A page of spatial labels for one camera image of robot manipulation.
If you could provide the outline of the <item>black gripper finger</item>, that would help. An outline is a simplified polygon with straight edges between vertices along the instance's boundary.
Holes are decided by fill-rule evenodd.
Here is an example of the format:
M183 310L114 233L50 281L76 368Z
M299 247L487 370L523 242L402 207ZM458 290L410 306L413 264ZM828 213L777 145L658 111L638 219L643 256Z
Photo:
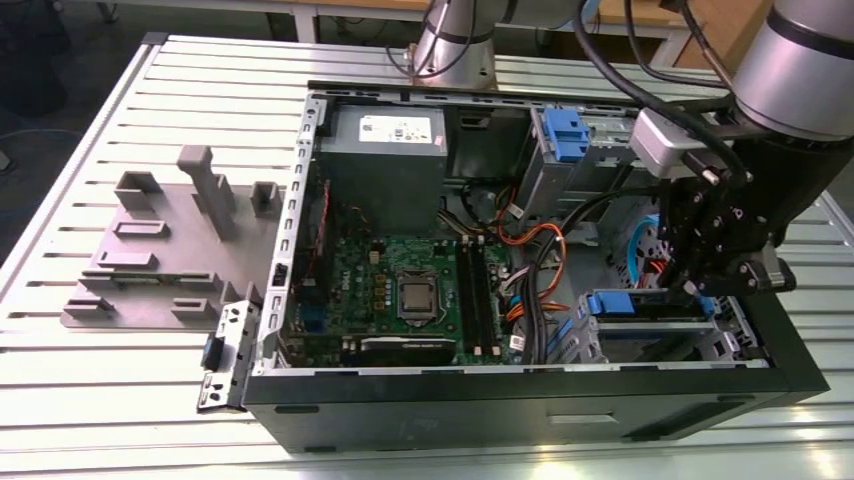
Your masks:
M669 255L659 285L677 293L727 295L726 261L718 250L726 194L723 184L659 183L659 239Z
M751 235L725 235L702 244L699 292L706 297L753 292L762 272L762 242Z

